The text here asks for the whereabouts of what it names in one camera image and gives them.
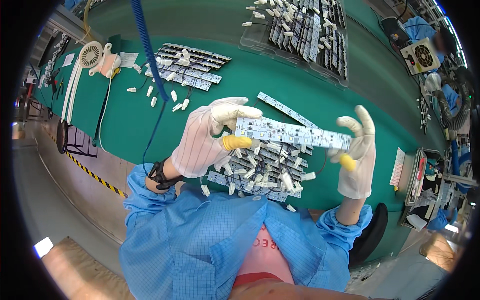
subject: right hand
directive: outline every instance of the right hand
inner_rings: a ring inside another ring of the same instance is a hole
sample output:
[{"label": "right hand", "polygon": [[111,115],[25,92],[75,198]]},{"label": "right hand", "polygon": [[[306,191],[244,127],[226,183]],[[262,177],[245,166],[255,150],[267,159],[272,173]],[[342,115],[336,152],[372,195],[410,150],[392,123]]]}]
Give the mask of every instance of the right hand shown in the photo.
[{"label": "right hand", "polygon": [[340,157],[347,153],[355,161],[352,171],[341,168],[338,180],[338,192],[350,199],[368,198],[372,193],[373,169],[375,167],[375,125],[368,111],[362,106],[355,107],[362,124],[352,117],[340,117],[336,124],[353,131],[355,138],[350,142],[348,152],[330,149],[328,156],[334,164],[340,162]]}]

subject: hand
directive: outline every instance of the hand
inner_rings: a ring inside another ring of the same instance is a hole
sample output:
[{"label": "hand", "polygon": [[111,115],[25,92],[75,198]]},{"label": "hand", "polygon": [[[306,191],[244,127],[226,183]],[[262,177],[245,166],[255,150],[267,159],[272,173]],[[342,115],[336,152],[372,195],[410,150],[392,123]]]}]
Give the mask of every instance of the hand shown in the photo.
[{"label": "hand", "polygon": [[263,115],[257,108],[243,106],[247,102],[245,97],[230,97],[193,111],[180,145],[172,153],[173,167],[187,178],[197,178],[205,175],[209,166],[227,163],[231,150],[250,147],[252,140],[246,137],[212,137],[224,126],[235,131],[238,117],[259,119]]},{"label": "hand", "polygon": [[368,198],[372,193],[373,169],[375,167],[375,125],[370,114],[362,105],[355,107],[355,112],[362,124],[351,117],[340,117],[336,124],[348,127],[355,134],[350,142],[348,152],[338,149],[330,149],[328,156],[334,164],[340,162],[342,155],[347,153],[355,161],[352,171],[344,167],[340,170],[338,180],[338,192],[350,199]]}]

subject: yellow black hazard tape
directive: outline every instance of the yellow black hazard tape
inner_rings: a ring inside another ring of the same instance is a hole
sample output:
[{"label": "yellow black hazard tape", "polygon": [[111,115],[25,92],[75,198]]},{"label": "yellow black hazard tape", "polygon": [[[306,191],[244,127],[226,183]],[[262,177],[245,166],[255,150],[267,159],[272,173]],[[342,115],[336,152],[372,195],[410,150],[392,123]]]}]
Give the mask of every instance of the yellow black hazard tape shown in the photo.
[{"label": "yellow black hazard tape", "polygon": [[[57,139],[48,131],[48,129],[46,128],[46,126],[42,126],[43,129],[45,130],[45,132],[50,136],[50,138],[56,143],[57,142]],[[111,189],[112,191],[114,191],[115,193],[117,193],[118,195],[122,196],[123,198],[128,198],[128,195],[127,193],[125,192],[122,192],[121,190],[117,189],[116,187],[114,187],[113,185],[109,184],[108,182],[106,182],[105,180],[101,179],[99,176],[95,175],[92,171],[90,171],[89,169],[85,168],[78,160],[76,160],[68,151],[65,152],[65,154],[75,163],[77,164],[77,166],[79,166],[80,168],[82,168],[83,171],[85,171],[85,173],[87,173],[88,175],[92,176],[94,179],[96,179],[98,182],[100,182],[101,184],[103,184],[104,186],[106,186],[107,188]]]}]

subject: black wrist strap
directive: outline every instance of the black wrist strap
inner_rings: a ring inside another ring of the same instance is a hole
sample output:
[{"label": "black wrist strap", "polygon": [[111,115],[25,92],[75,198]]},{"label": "black wrist strap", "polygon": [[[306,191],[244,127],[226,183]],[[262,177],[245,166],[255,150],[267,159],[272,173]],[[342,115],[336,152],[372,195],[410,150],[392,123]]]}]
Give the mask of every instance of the black wrist strap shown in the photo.
[{"label": "black wrist strap", "polygon": [[173,179],[167,180],[167,178],[165,177],[165,174],[163,173],[163,166],[165,165],[165,161],[167,159],[168,157],[162,160],[161,162],[155,162],[153,164],[152,170],[148,174],[149,179],[158,183],[158,185],[156,186],[156,189],[160,191],[168,190],[172,185],[175,185],[175,183],[183,180],[183,176],[178,176]]}]

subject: blue plaid jacket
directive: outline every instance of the blue plaid jacket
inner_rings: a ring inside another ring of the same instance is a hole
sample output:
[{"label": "blue plaid jacket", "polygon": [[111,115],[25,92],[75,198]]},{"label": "blue plaid jacket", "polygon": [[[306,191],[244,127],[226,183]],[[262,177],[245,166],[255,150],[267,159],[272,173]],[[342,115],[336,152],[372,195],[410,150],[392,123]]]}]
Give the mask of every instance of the blue plaid jacket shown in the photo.
[{"label": "blue plaid jacket", "polygon": [[[150,170],[152,164],[146,164]],[[290,212],[264,196],[205,197],[184,185],[158,195],[145,186],[142,165],[129,175],[133,195],[120,264],[138,299],[227,299],[262,224],[288,261],[295,284],[343,291],[350,279],[348,251],[372,218],[365,205],[358,224],[343,226],[335,213],[318,222],[308,210]]]}]

